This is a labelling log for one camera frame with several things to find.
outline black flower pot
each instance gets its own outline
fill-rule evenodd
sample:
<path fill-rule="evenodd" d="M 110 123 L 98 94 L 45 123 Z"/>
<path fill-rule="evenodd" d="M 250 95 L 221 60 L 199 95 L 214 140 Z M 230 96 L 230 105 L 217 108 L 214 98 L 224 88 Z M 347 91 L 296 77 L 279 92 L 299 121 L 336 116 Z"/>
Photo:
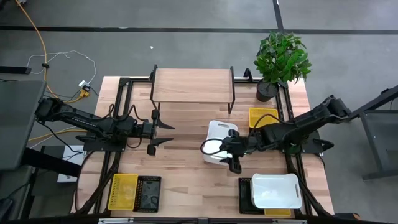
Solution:
<path fill-rule="evenodd" d="M 261 102 L 267 102 L 278 94 L 279 86 L 277 83 L 267 83 L 262 80 L 257 84 L 256 97 Z"/>

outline white container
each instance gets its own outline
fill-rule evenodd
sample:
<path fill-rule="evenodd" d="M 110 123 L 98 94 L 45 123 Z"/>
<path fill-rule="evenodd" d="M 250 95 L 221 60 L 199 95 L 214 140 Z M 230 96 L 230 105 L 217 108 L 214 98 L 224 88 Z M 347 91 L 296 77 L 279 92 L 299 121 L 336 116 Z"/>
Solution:
<path fill-rule="evenodd" d="M 301 208 L 299 180 L 294 174 L 261 175 L 251 179 L 252 203 L 257 208 Z"/>
<path fill-rule="evenodd" d="M 217 138 L 222 140 L 225 137 L 229 136 L 228 131 L 230 129 L 237 131 L 238 127 L 235 124 L 229 124 L 222 121 L 210 121 L 209 130 L 207 132 L 207 139 Z M 221 143 L 221 141 L 208 141 L 206 142 L 205 146 L 203 146 L 203 151 L 207 153 L 219 151 Z M 219 152 L 211 156 L 203 155 L 203 159 L 205 161 L 224 166 L 227 166 L 228 164 L 225 162 L 220 162 L 220 160 L 227 157 L 232 157 L 232 155 L 228 154 L 225 151 Z"/>

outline concrete floor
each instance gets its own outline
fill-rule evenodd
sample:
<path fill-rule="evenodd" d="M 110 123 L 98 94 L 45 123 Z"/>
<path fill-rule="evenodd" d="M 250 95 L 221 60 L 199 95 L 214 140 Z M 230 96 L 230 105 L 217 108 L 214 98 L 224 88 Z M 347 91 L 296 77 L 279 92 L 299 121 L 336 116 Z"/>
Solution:
<path fill-rule="evenodd" d="M 398 2 L 393 0 L 280 0 L 286 29 L 398 29 Z M 26 6 L 38 26 L 277 28 L 272 0 L 35 0 Z M 10 2 L 0 24 L 29 25 Z M 48 52 L 77 50 L 96 61 L 92 86 L 99 91 L 105 75 L 148 75 L 153 64 L 163 68 L 229 68 L 241 76 L 246 67 L 259 76 L 252 61 L 267 34 L 87 33 L 42 32 Z M 303 35 L 313 72 L 306 82 L 312 107 L 330 94 L 355 110 L 380 91 L 398 84 L 395 69 L 398 35 Z M 42 54 L 35 32 L 0 31 L 0 65 L 25 66 Z M 93 74 L 92 63 L 76 54 L 50 62 L 48 82 L 61 95 L 72 95 Z M 42 58 L 31 61 L 34 72 Z M 19 80 L 42 75 L 0 75 Z M 74 104 L 94 112 L 95 95 Z M 54 130 L 69 127 L 52 123 Z M 47 133 L 34 126 L 32 136 Z M 360 120 L 327 125 L 323 139 L 335 143 L 325 153 L 326 174 L 335 212 L 356 212 L 364 220 L 398 223 L 398 178 L 363 182 L 376 171 Z M 79 144 L 73 134 L 62 136 Z M 46 145 L 60 145 L 50 139 Z M 53 210 L 47 215 L 56 214 Z"/>

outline yellow cable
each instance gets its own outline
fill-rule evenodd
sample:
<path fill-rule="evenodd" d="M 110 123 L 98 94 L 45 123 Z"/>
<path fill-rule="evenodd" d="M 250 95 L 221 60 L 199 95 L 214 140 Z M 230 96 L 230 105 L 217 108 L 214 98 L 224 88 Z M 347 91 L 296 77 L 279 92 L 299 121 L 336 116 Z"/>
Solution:
<path fill-rule="evenodd" d="M 85 133 L 87 131 L 79 130 L 79 129 L 71 129 L 71 130 L 65 130 L 65 131 L 57 131 L 55 134 L 63 134 L 63 133 L 69 133 L 69 132 L 83 132 L 83 133 Z M 36 137 L 36 138 L 31 138 L 28 141 L 34 141 L 34 140 L 45 138 L 45 137 L 51 136 L 51 135 L 52 135 L 52 133 L 48 133 L 48 134 L 45 134 L 43 136 L 39 136 L 39 137 Z"/>
<path fill-rule="evenodd" d="M 45 44 L 43 41 L 43 38 L 39 32 L 39 30 L 37 29 L 35 23 L 32 21 L 32 19 L 29 17 L 28 13 L 25 11 L 25 9 L 21 6 L 21 4 L 19 4 L 18 0 L 15 0 L 15 2 L 18 4 L 19 8 L 22 10 L 22 12 L 25 14 L 26 18 L 28 18 L 28 20 L 30 21 L 30 23 L 32 24 L 33 28 L 36 30 L 37 35 L 39 36 L 39 39 L 42 43 L 42 47 L 43 47 L 43 51 L 44 51 L 44 63 L 47 64 L 47 51 L 45 49 Z M 44 81 L 47 81 L 47 68 L 44 67 Z M 54 96 L 54 98 L 59 98 L 57 95 L 54 94 L 54 92 L 50 89 L 49 85 L 46 84 L 47 89 L 49 90 L 49 92 L 51 93 L 51 95 Z M 75 100 L 71 100 L 71 101 L 64 101 L 64 103 L 74 103 L 76 101 L 81 100 L 83 97 L 79 97 Z"/>

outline yellow crate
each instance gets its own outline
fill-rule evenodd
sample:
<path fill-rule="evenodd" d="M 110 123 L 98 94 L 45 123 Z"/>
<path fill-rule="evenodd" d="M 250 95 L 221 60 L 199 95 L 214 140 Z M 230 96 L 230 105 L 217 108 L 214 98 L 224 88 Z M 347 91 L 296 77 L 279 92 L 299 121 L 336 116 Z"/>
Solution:
<path fill-rule="evenodd" d="M 264 115 L 264 114 L 271 114 L 274 115 L 276 118 L 279 119 L 278 117 L 278 110 L 277 109 L 271 109 L 271 108 L 249 108 L 249 127 L 253 128 L 256 122 L 259 120 L 259 118 Z M 256 128 L 260 128 L 266 124 L 273 124 L 273 123 L 278 123 L 278 120 L 275 120 L 271 116 L 266 116 L 261 119 L 259 124 L 257 125 Z"/>
<path fill-rule="evenodd" d="M 134 202 L 136 200 L 137 183 L 137 174 L 113 175 L 108 209 L 132 211 L 134 208 Z"/>

